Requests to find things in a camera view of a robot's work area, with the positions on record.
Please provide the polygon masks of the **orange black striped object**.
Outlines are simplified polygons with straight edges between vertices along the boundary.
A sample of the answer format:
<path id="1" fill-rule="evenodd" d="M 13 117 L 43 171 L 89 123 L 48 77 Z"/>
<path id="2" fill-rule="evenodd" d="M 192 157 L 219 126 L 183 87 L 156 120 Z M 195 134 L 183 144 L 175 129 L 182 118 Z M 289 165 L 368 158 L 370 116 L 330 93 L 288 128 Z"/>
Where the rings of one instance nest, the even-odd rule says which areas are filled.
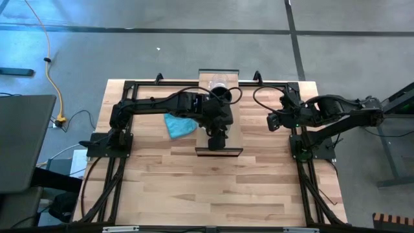
<path id="1" fill-rule="evenodd" d="M 402 217 L 381 213 L 373 213 L 372 217 L 374 229 L 414 233 L 414 217 Z"/>

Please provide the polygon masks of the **clear plastic footed cup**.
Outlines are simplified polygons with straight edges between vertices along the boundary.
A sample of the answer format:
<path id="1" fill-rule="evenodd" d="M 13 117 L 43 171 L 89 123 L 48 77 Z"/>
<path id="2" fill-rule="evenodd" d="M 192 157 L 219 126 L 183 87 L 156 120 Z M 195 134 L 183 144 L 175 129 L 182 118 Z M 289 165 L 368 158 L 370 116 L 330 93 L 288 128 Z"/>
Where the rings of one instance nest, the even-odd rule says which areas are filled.
<path id="1" fill-rule="evenodd" d="M 226 74 L 214 74 L 212 80 L 209 82 L 208 87 L 210 89 L 215 89 L 217 87 L 227 88 L 228 86 L 228 77 Z"/>

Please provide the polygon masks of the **wooden shelf with black frame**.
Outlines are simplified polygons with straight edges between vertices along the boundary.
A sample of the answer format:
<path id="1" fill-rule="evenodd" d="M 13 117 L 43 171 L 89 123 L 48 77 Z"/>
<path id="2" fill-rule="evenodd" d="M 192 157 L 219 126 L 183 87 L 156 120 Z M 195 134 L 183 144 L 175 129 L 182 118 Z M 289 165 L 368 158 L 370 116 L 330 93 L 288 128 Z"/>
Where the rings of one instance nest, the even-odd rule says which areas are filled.
<path id="1" fill-rule="evenodd" d="M 237 71 L 230 70 L 208 70 L 201 69 L 199 71 L 199 86 L 210 89 L 208 87 L 209 82 L 212 80 L 214 74 L 226 74 L 228 77 L 228 86 L 227 89 L 231 87 L 239 87 L 239 75 Z M 231 126 L 230 133 L 228 134 L 228 139 L 226 139 L 226 146 L 217 151 L 211 151 L 208 149 L 208 139 L 209 137 L 206 134 L 204 128 L 198 128 L 196 130 L 196 147 L 195 152 L 198 157 L 238 157 L 243 152 L 242 145 L 242 133 L 241 133 L 241 124 L 240 124 L 240 110 L 239 104 L 233 104 L 230 106 L 232 111 L 232 116 L 234 123 Z"/>

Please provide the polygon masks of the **silver bracket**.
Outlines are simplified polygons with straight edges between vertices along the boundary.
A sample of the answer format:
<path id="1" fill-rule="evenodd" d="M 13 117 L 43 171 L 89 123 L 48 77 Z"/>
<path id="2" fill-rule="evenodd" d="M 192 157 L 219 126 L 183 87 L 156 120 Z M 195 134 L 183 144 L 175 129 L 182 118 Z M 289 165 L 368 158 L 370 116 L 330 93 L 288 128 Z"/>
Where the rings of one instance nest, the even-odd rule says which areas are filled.
<path id="1" fill-rule="evenodd" d="M 283 233 L 320 233 L 318 228 L 284 227 Z"/>
<path id="2" fill-rule="evenodd" d="M 139 231 L 139 226 L 113 226 L 102 229 L 102 233 L 135 233 Z"/>

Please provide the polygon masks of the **black floor plate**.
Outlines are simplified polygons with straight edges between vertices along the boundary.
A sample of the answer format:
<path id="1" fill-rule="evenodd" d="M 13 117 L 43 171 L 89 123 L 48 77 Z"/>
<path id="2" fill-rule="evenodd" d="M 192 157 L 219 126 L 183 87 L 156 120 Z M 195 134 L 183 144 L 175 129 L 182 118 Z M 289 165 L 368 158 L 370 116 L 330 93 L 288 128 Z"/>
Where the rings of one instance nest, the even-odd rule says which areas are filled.
<path id="1" fill-rule="evenodd" d="M 0 74 L 9 76 L 33 76 L 34 70 L 0 67 Z"/>

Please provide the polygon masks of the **grey metal stand frame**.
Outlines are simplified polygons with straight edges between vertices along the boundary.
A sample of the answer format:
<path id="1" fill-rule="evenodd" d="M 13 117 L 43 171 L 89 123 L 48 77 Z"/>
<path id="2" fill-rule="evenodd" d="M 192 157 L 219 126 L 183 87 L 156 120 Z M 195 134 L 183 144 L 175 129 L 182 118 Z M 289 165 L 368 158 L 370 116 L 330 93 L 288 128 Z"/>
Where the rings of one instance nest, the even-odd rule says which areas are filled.
<path id="1" fill-rule="evenodd" d="M 385 174 L 375 179 L 377 188 L 414 184 L 414 172 L 408 170 L 404 156 L 414 150 L 414 82 L 380 102 L 383 121 L 372 131 L 363 130 L 378 139 L 377 152 L 385 160 Z"/>

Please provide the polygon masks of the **black bag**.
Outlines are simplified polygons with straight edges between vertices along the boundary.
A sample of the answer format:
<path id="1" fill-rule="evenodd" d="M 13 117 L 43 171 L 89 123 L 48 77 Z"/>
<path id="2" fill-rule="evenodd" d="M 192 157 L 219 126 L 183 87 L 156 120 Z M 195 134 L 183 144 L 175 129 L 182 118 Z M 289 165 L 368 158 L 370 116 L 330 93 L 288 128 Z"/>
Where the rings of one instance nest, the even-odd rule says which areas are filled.
<path id="1" fill-rule="evenodd" d="M 68 223 L 77 203 L 78 194 L 65 192 L 57 195 L 49 207 L 49 214 L 61 222 Z"/>

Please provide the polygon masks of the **light blue cloth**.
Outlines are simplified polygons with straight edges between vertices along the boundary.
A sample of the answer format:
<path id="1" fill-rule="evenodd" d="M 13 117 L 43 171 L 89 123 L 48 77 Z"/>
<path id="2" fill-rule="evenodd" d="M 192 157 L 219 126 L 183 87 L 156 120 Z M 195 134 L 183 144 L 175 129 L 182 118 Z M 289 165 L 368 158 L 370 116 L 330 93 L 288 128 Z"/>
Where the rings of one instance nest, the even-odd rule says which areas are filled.
<path id="1" fill-rule="evenodd" d="M 198 124 L 190 118 L 179 118 L 164 114 L 164 121 L 171 139 L 179 139 L 193 133 Z"/>

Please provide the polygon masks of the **white box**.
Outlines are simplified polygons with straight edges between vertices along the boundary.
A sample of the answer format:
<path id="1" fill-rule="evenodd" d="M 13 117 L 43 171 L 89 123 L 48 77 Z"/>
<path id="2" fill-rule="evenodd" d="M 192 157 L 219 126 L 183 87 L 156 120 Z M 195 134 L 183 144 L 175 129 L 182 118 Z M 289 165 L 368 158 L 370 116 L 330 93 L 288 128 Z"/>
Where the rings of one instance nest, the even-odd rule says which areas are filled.
<path id="1" fill-rule="evenodd" d="M 87 167 L 87 150 L 74 150 L 72 156 L 71 170 L 69 175 L 71 177 L 82 179 L 85 175 Z"/>

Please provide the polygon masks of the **grey desk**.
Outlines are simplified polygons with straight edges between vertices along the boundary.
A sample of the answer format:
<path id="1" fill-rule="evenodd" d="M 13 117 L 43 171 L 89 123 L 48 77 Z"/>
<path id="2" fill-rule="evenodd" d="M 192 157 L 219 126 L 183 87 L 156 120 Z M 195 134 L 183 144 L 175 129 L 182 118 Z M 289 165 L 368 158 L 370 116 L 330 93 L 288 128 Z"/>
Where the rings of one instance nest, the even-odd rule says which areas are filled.
<path id="1" fill-rule="evenodd" d="M 30 187 L 55 103 L 53 94 L 0 98 L 0 194 Z"/>

